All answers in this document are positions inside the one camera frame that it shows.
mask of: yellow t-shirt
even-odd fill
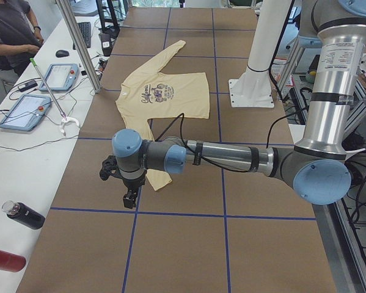
[[[136,130],[143,139],[154,140],[148,119],[206,118],[210,95],[205,73],[162,74],[160,71],[184,47],[180,40],[158,53],[132,72],[123,82],[116,101],[127,128]],[[149,170],[147,179],[155,190],[172,182],[166,172]]]

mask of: keyboard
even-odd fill
[[[78,23],[79,30],[81,31],[82,37],[84,38],[86,48],[90,48],[90,41],[92,39],[92,25],[90,22]]]

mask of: computer mouse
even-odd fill
[[[62,57],[67,57],[69,56],[70,54],[68,53],[68,51],[66,50],[58,50],[56,51],[55,53],[55,56],[58,57],[58,58],[62,58]]]

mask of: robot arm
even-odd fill
[[[194,165],[204,161],[239,172],[261,172],[284,181],[313,204],[341,199],[351,184],[343,165],[346,152],[342,140],[366,43],[366,0],[304,0],[301,34],[317,35],[323,48],[304,137],[294,149],[258,150],[176,137],[152,142],[142,140],[133,130],[123,129],[112,140],[114,155],[103,162],[100,177],[123,180],[128,188],[123,198],[125,207],[135,206],[146,170],[181,173],[186,161]]]

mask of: bottle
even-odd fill
[[[6,251],[0,250],[0,270],[8,272],[19,272],[26,264],[24,256],[14,255]]]
[[[21,223],[31,229],[40,229],[45,221],[44,216],[35,212],[23,203],[14,203],[11,200],[6,201],[2,205],[2,211],[7,214],[7,217]]]

